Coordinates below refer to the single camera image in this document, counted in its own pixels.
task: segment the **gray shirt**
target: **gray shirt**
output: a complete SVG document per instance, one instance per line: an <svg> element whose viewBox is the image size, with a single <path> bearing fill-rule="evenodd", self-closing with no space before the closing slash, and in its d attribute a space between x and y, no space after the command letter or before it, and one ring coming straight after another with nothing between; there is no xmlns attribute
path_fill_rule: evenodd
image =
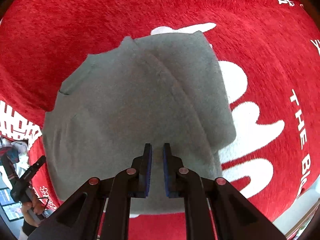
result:
<svg viewBox="0 0 320 240"><path fill-rule="evenodd" d="M201 32L132 40L89 55L46 113L43 137L58 198L91 177L106 179L153 146L150 192L132 199L131 213L181 212L182 199L164 189L162 148L200 176L221 175L217 151L236 136L215 54Z"/></svg>

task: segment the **red blanket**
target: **red blanket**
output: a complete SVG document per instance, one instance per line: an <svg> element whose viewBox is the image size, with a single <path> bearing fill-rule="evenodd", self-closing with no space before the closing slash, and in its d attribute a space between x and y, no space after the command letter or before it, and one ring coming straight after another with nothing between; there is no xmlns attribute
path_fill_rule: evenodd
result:
<svg viewBox="0 0 320 240"><path fill-rule="evenodd" d="M0 26L1 99L41 127L87 54L127 35L197 30L221 61L237 130L220 152L224 177L274 220L320 171L320 33L299 0L16 0ZM30 157L41 154L38 139ZM45 168L34 185L59 204ZM144 238L131 227L132 239L182 239L182 217L132 219L147 228Z"/></svg>

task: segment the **metal screw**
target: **metal screw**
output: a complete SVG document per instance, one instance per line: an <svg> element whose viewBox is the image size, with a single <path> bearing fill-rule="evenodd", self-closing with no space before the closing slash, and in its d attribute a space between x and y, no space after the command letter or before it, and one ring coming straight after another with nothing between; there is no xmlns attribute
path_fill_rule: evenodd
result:
<svg viewBox="0 0 320 240"><path fill-rule="evenodd" d="M136 169L135 169L135 168L129 168L129 169L127 169L127 173L128 173L129 175L133 175L133 174L136 173Z"/></svg>
<svg viewBox="0 0 320 240"><path fill-rule="evenodd" d="M96 177L93 177L93 178L89 179L89 184L90 185L96 185L96 184L98 184L98 182L99 182L99 179L96 178Z"/></svg>
<svg viewBox="0 0 320 240"><path fill-rule="evenodd" d="M225 185L227 181L224 178L217 178L216 182L218 185Z"/></svg>
<svg viewBox="0 0 320 240"><path fill-rule="evenodd" d="M187 168L180 168L180 169L179 169L179 172L180 172L181 174L187 174L187 173L189 172L189 170L188 170Z"/></svg>

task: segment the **black sleeve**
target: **black sleeve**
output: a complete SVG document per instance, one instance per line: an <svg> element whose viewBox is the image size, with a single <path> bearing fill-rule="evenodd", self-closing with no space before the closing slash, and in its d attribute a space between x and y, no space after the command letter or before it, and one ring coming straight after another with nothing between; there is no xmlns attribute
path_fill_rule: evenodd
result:
<svg viewBox="0 0 320 240"><path fill-rule="evenodd" d="M29 225L25 220L23 220L22 231L27 235L30 236L31 233L36 229L36 227Z"/></svg>

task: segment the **human hand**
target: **human hand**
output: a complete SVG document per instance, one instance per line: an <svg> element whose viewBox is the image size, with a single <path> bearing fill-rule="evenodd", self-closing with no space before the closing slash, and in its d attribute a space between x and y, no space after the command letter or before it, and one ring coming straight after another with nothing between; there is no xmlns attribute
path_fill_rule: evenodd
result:
<svg viewBox="0 0 320 240"><path fill-rule="evenodd" d="M30 210L33 207L33 212L35 214L41 215L44 211L44 205L42 202L38 199L37 195L32 191L32 202L25 202L22 203L21 212L23 214L24 220L31 226L38 227L39 225L34 221L34 219L30 216L28 213L28 210Z"/></svg>

